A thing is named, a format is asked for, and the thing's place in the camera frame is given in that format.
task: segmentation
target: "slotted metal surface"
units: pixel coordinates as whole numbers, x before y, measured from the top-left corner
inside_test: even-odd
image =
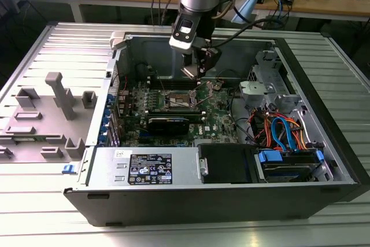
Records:
[[[305,39],[289,45],[355,154],[368,159],[369,80],[359,73],[332,39]]]
[[[37,78],[43,78],[50,68],[62,71],[65,82],[72,82],[69,85],[74,85],[73,80],[68,80],[71,78],[99,79],[104,72],[102,57],[108,60],[111,55],[110,34],[138,28],[142,27],[59,24],[51,28],[41,49],[30,58],[32,67],[24,72],[20,82],[35,78],[37,90],[45,90]],[[157,28],[144,29],[158,32]],[[356,69],[320,34],[251,33],[286,38],[360,161],[370,171],[370,97]],[[59,57],[49,55],[65,56],[69,61],[61,62]],[[86,90],[79,86],[72,88],[75,95]],[[4,101],[10,107],[17,105],[11,96],[2,105]],[[10,113],[5,107],[0,112]],[[94,246],[355,246],[370,242],[370,193],[350,203],[330,205],[306,220],[97,228],[89,225],[61,194],[60,190],[76,179],[76,176],[62,176],[63,166],[59,163],[0,165],[2,246],[65,246],[86,242]]]
[[[61,72],[62,84],[70,88],[73,96],[82,96],[84,91],[94,91],[99,95],[105,77],[105,69],[112,51],[109,46],[111,32],[89,35],[58,31],[47,27],[31,50],[32,55],[24,60],[24,69],[18,75],[11,89],[0,104],[0,130],[4,129],[9,117],[19,105],[15,99],[21,88],[34,88],[39,95],[54,95],[45,83],[49,72]]]

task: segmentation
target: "blue cable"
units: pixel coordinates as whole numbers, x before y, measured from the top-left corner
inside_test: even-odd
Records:
[[[280,16],[282,15],[282,13],[283,13],[283,5],[282,5],[282,1],[281,1],[281,0],[278,0],[278,1],[279,1],[280,13],[279,13],[279,15],[277,16],[277,18],[279,19],[279,18],[280,18]]]
[[[286,129],[286,132],[287,132],[287,138],[288,138],[288,143],[289,143],[289,147],[290,149],[292,150],[297,150],[297,147],[295,145],[295,142],[293,140],[293,138],[291,137],[291,131],[290,131],[290,126],[288,124],[287,121],[285,121],[284,118],[281,118],[281,117],[276,117],[272,123],[271,123],[271,133],[272,133],[272,138],[275,140],[275,142],[280,146],[282,147],[283,151],[286,151],[287,148],[285,147],[285,145],[283,143],[280,142],[279,138],[276,136],[276,124],[278,121],[282,121],[284,126],[285,126],[285,129]]]

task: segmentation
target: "warning label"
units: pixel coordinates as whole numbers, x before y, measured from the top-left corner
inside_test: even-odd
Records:
[[[128,183],[131,185],[172,184],[171,154],[132,154]]]

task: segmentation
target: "silver metal panel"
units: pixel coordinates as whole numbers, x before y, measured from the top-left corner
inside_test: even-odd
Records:
[[[63,31],[68,34],[89,36],[108,34],[112,31],[137,30],[147,32],[159,28],[146,28],[139,25],[114,24],[59,24],[53,32]],[[266,36],[271,31],[248,31]],[[333,47],[320,34],[298,32],[274,32],[281,38],[288,38],[288,43],[295,50],[329,50]],[[68,45],[67,51],[84,49],[109,52],[109,38],[106,47],[79,44]],[[43,50],[53,49],[45,46]],[[327,64],[314,63],[305,67],[308,76],[355,76],[343,63],[341,68],[327,68]],[[361,106],[361,102],[370,101],[368,94],[348,92],[319,92],[324,101],[342,101]],[[349,119],[338,121],[343,131],[359,131],[370,124]],[[352,144],[360,161],[370,172],[370,143]],[[97,228],[89,225],[84,217],[60,193],[77,176],[61,176],[64,164],[2,164],[0,168],[0,242],[3,246],[54,246],[65,242],[85,244],[94,242],[100,246],[358,246],[368,245],[370,193],[365,193],[351,203],[330,205],[307,220],[265,221],[242,223],[215,223],[197,225],[151,226]]]
[[[116,157],[115,150],[129,151],[124,157]],[[171,154],[172,184],[201,185],[198,172],[198,148],[98,148],[91,171],[89,187],[130,186],[128,183],[130,153],[132,154]],[[126,168],[118,168],[118,164],[126,164]],[[115,176],[124,176],[124,181],[114,181]],[[130,186],[143,189],[143,185]]]

